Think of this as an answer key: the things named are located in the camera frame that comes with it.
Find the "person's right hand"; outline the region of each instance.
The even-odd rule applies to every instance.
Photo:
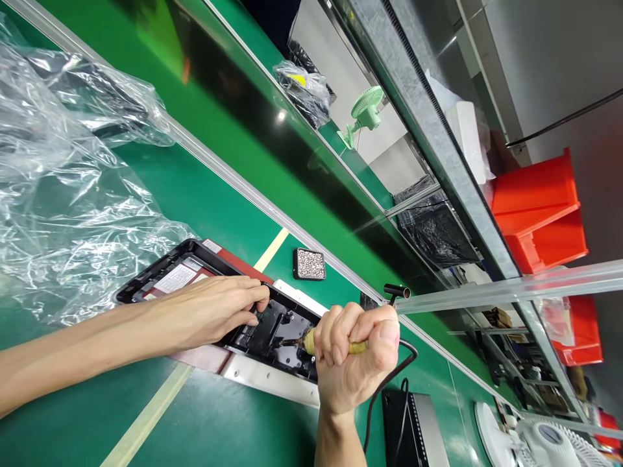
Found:
[[[321,409],[331,415],[354,410],[398,363],[400,324],[389,305],[366,312],[355,303],[334,305],[313,337]],[[350,342],[365,341],[363,353],[348,354]]]

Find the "yellow tape line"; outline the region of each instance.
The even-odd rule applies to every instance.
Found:
[[[262,257],[258,259],[258,262],[255,263],[255,266],[253,266],[253,268],[260,272],[264,272],[264,269],[266,269],[266,266],[268,266],[268,263],[271,262],[271,259],[273,258],[273,256],[275,256],[275,253],[277,253],[277,250],[284,243],[288,234],[289,232],[287,231],[286,228],[281,229],[281,232],[277,234],[277,236],[275,237],[275,240],[273,240],[270,246],[266,249]]]
[[[190,365],[178,363],[100,467],[126,467],[130,463],[193,369]]]

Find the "wall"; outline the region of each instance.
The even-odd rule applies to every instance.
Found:
[[[337,95],[337,100],[331,105],[331,118],[343,130],[347,123],[353,125],[354,119],[350,116],[352,106],[371,85],[318,0],[301,2],[292,38],[301,44]],[[396,111],[388,104],[381,110],[381,125],[373,132],[364,129],[361,135],[355,135],[355,146],[360,156],[370,164],[405,133],[406,129]]]
[[[623,86],[620,0],[498,0],[485,11],[524,135]],[[571,149],[591,251],[571,266],[623,258],[622,121],[619,98],[528,142],[533,162]],[[589,371],[623,425],[623,293],[598,294],[596,303],[606,363]]]
[[[424,170],[404,138],[400,138],[377,157],[370,168],[392,195],[410,187],[424,176]]]

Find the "black wire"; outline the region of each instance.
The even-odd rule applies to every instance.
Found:
[[[415,360],[417,358],[417,349],[410,342],[407,342],[404,339],[401,339],[400,340],[400,345],[402,345],[403,347],[406,347],[407,349],[411,350],[411,355],[406,357],[405,360],[403,360],[402,363],[400,363],[396,368],[394,368],[385,377],[385,379],[383,381],[381,381],[381,383],[379,384],[378,388],[376,388],[376,391],[374,392],[374,394],[372,394],[372,397],[370,398],[370,406],[368,407],[368,417],[367,417],[366,426],[365,426],[365,442],[363,443],[363,453],[364,454],[368,450],[368,443],[370,442],[370,424],[372,422],[372,407],[374,406],[374,401],[376,400],[378,395],[381,393],[381,391],[385,388],[385,386],[387,386],[387,384],[392,379],[394,379],[398,373],[403,371],[413,360]]]
[[[404,412],[402,413],[402,425],[400,426],[400,436],[398,437],[398,444],[396,445],[396,452],[394,453],[394,465],[398,462],[398,451],[400,451],[400,444],[402,443],[402,435],[404,435],[404,422],[407,419],[407,409],[409,408],[409,380],[404,378],[400,384],[400,390],[404,392]]]
[[[439,201],[438,203],[433,203],[433,204],[427,204],[425,206],[416,206],[415,208],[409,208],[408,210],[430,208],[431,206],[438,206],[438,205],[444,204],[446,202],[448,202],[448,200]]]
[[[574,112],[573,114],[568,115],[565,118],[560,119],[559,121],[555,123],[552,123],[550,126],[546,126],[545,128],[543,128],[540,131],[537,131],[536,133],[526,136],[525,138],[518,139],[517,141],[513,141],[512,143],[508,143],[506,147],[517,146],[518,144],[525,143],[526,141],[536,138],[537,136],[541,136],[542,134],[547,133],[548,131],[553,130],[554,128],[558,128],[559,126],[564,125],[565,123],[570,122],[571,120],[576,119],[586,114],[587,112],[590,112],[591,110],[595,110],[597,107],[601,107],[602,105],[607,104],[608,102],[612,101],[613,99],[616,99],[617,97],[621,95],[623,95],[623,88],[619,89],[616,92],[613,92],[610,95],[607,95],[600,101],[594,102],[591,105],[586,106],[585,108],[582,108],[578,110],[577,112]]]

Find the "hand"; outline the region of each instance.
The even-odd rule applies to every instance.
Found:
[[[238,326],[257,326],[249,310],[257,304],[263,312],[269,295],[257,279],[216,276],[130,307],[143,307],[135,324],[163,355],[217,342]]]
[[[364,312],[355,303],[334,305],[314,331],[321,410],[329,415],[352,412],[367,400],[398,363],[400,324],[385,305]],[[368,342],[350,355],[350,342]]]

